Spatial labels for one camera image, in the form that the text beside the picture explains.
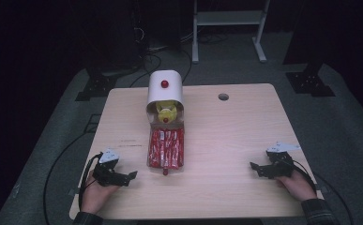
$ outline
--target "yellow toy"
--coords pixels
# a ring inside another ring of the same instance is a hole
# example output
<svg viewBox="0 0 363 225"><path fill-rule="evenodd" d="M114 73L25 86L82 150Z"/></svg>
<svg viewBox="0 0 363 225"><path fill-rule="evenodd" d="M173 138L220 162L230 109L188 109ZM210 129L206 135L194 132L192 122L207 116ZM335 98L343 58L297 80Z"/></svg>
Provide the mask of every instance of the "yellow toy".
<svg viewBox="0 0 363 225"><path fill-rule="evenodd" d="M170 124L177 117L177 101L162 100L156 102L158 119L161 123Z"/></svg>

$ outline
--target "wooden table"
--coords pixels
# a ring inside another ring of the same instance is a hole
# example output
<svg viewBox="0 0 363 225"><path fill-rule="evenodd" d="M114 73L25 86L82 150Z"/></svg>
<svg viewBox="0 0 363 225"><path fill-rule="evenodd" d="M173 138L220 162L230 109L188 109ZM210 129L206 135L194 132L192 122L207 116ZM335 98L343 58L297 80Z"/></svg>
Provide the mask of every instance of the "wooden table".
<svg viewBox="0 0 363 225"><path fill-rule="evenodd" d="M114 89L108 96L88 159L111 147L119 173L138 171L100 215L109 219L266 218L303 215L300 203L250 162L270 164L276 141L298 144L271 84L185 86L184 171L164 176L146 166L150 126L147 88ZM220 100L219 94L229 96ZM302 151L290 152L310 173ZM75 196L69 215L75 218Z"/></svg>

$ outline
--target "white shelf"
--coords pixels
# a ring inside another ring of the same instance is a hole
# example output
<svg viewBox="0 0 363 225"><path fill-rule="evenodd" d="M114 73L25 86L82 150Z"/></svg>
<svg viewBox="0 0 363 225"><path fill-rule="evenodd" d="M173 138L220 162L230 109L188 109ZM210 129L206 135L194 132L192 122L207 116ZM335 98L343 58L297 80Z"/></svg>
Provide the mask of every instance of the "white shelf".
<svg viewBox="0 0 363 225"><path fill-rule="evenodd" d="M261 10L198 12L197 25L258 25L262 14Z"/></svg>

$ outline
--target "metal stand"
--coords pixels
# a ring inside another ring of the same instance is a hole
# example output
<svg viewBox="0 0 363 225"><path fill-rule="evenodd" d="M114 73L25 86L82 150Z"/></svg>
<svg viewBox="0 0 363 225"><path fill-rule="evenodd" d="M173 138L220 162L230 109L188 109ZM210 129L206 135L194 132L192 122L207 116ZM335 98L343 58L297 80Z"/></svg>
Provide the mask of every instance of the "metal stand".
<svg viewBox="0 0 363 225"><path fill-rule="evenodd" d="M265 6L263 10L198 12L197 0L195 0L193 15L192 62L195 64L199 63L199 25L259 25L257 37L253 37L252 39L260 62L265 63L266 57L263 48L261 47L260 41L265 26L265 19L268 13L269 3L270 0L265 0Z"/></svg>
<svg viewBox="0 0 363 225"><path fill-rule="evenodd" d="M287 72L293 89L298 94L311 94L313 97L334 97L333 91L318 76L322 63L308 63L303 72Z"/></svg>

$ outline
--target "red button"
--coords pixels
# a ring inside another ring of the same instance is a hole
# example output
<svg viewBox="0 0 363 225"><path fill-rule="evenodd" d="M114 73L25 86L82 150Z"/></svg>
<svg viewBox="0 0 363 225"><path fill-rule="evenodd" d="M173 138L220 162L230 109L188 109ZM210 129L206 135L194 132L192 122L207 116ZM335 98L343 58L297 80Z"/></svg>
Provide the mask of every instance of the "red button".
<svg viewBox="0 0 363 225"><path fill-rule="evenodd" d="M169 82L167 82L166 80L161 81L160 84L161 84L161 87L163 87L163 88L169 87Z"/></svg>

